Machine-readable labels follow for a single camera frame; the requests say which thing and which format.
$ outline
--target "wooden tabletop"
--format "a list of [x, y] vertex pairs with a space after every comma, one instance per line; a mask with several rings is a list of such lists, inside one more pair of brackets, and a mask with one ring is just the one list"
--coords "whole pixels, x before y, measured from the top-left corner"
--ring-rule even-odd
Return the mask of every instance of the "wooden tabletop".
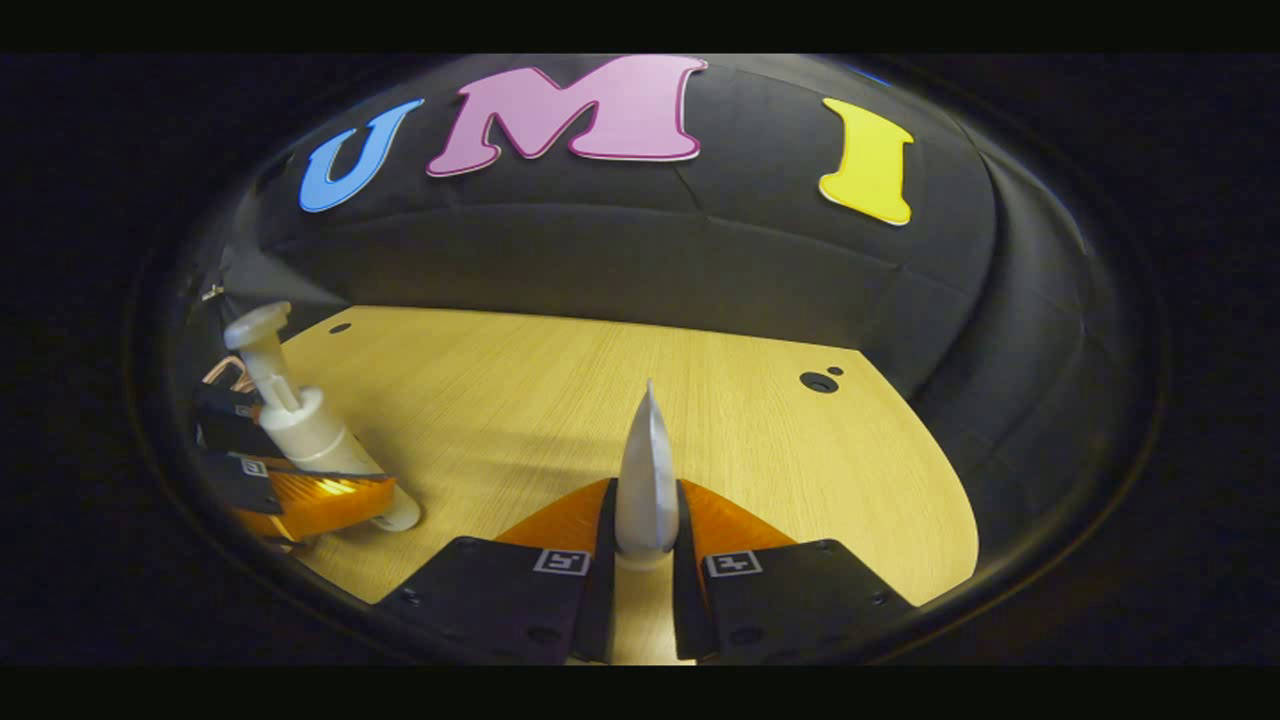
[[[338, 333], [330, 329], [349, 323]], [[458, 536], [493, 538], [616, 477], [653, 378], [676, 475], [799, 542], [835, 538], [914, 605], [968, 579], [978, 530], [920, 420], [855, 350], [703, 331], [357, 306], [284, 343], [424, 507], [413, 529], [330, 533], [294, 556], [376, 602]], [[835, 375], [828, 368], [840, 368]], [[806, 372], [840, 384], [819, 393]], [[675, 664], [669, 564], [617, 575], [617, 664]]]

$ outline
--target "white plunger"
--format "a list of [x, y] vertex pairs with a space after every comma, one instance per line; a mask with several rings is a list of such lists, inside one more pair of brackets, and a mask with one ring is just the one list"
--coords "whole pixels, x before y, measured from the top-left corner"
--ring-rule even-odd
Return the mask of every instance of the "white plunger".
[[[324, 391], [298, 388], [288, 377], [279, 331], [288, 323], [292, 306], [274, 302], [251, 310], [223, 333], [228, 350], [239, 351], [244, 369], [262, 395], [265, 406], [259, 424], [280, 452], [302, 470], [381, 475], [385, 470], [369, 456], [356, 436], [324, 402]], [[422, 509], [396, 483], [392, 506], [372, 518], [384, 530], [407, 530], [417, 524]]]
[[614, 528], [617, 561], [628, 570], [659, 568], [676, 544], [680, 529], [676, 471], [652, 379], [622, 451]]

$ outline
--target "pink letter m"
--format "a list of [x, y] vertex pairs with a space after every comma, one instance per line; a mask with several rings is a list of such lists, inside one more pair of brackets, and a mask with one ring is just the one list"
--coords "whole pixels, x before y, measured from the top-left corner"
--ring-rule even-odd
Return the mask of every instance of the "pink letter m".
[[600, 160], [687, 160], [698, 141], [685, 135], [685, 83], [707, 63], [672, 55], [628, 55], [605, 63], [561, 88], [536, 68], [508, 70], [458, 91], [467, 101], [453, 123], [444, 152], [426, 165], [431, 177], [470, 173], [493, 164], [489, 145], [497, 119], [521, 156], [547, 152], [564, 128], [593, 105], [586, 132], [568, 149]]

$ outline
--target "letter m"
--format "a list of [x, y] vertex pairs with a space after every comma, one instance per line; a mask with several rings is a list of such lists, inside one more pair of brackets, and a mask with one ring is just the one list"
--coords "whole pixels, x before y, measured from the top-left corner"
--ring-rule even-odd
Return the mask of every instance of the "letter m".
[[458, 91], [466, 104], [453, 122], [444, 152], [428, 163], [431, 177], [470, 173], [502, 152], [489, 145], [498, 120], [526, 159], [547, 152], [579, 115], [595, 108], [591, 127], [570, 141], [582, 158], [600, 160], [687, 160], [698, 141], [685, 133], [685, 83], [707, 63], [672, 55], [628, 55], [611, 60], [568, 87], [536, 68], [521, 68], [472, 82]]

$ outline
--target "blue letter u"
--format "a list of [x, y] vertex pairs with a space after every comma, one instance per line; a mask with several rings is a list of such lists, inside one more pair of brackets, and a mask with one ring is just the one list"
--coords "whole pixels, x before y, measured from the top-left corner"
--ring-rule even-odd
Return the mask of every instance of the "blue letter u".
[[370, 133], [365, 147], [360, 151], [360, 160], [342, 179], [329, 179], [329, 170], [333, 169], [333, 159], [338, 156], [338, 149], [342, 147], [343, 141], [356, 135], [355, 128], [316, 147], [315, 152], [311, 154], [307, 174], [302, 177], [298, 205], [307, 213], [321, 213], [351, 200], [369, 184], [369, 181], [374, 179], [379, 168], [383, 167], [383, 160], [387, 159], [387, 151], [392, 149], [392, 140], [396, 138], [401, 120], [410, 110], [421, 104], [421, 97], [410, 100], [369, 120]]

